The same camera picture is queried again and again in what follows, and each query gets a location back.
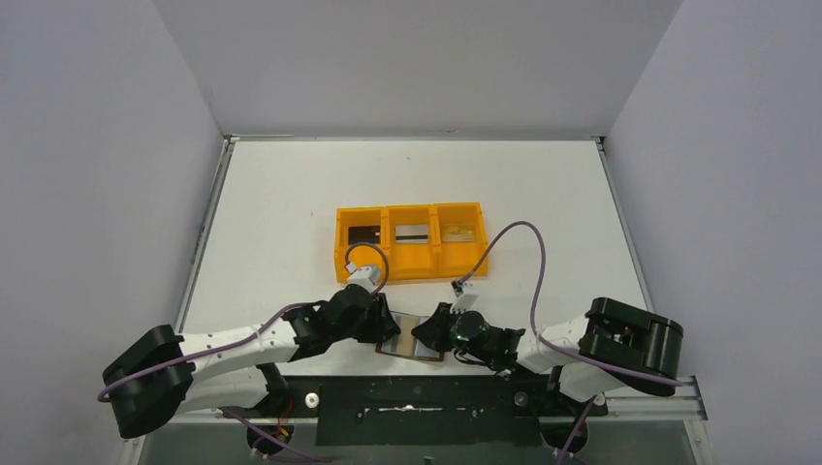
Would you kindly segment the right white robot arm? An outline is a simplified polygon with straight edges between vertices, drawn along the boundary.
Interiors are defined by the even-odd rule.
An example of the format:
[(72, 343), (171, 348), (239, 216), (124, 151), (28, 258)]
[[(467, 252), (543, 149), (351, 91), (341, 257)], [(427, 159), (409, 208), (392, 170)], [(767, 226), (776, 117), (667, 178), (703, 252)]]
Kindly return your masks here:
[(576, 402), (621, 387), (670, 397), (680, 386), (683, 327), (608, 297), (593, 299), (582, 316), (532, 340), (524, 329), (493, 326), (481, 313), (446, 302), (411, 333), (435, 352), (494, 373), (551, 375), (559, 393)]

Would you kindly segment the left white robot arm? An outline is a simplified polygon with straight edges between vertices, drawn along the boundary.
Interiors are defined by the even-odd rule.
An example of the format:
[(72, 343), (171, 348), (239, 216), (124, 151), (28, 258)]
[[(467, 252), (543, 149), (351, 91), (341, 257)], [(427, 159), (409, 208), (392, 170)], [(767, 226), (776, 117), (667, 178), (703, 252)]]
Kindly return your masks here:
[(209, 333), (159, 325), (104, 370), (98, 399), (111, 405), (124, 439), (192, 411), (239, 407), (278, 415), (289, 404), (280, 365), (322, 355), (342, 340), (378, 344), (399, 333), (386, 296), (358, 285), (328, 300), (289, 304), (259, 325)]

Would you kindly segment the brown leather card holder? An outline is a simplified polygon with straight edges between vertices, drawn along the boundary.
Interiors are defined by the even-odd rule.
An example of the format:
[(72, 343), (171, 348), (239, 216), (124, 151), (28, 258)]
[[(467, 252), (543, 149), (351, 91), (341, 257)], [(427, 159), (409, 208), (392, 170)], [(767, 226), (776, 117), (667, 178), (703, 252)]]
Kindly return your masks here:
[(375, 347), (377, 354), (422, 362), (439, 363), (444, 360), (443, 352), (428, 348), (412, 334), (412, 330), (425, 323), (428, 317), (399, 312), (392, 312), (392, 317), (399, 326), (400, 334), (393, 336), (386, 342), (378, 343)]

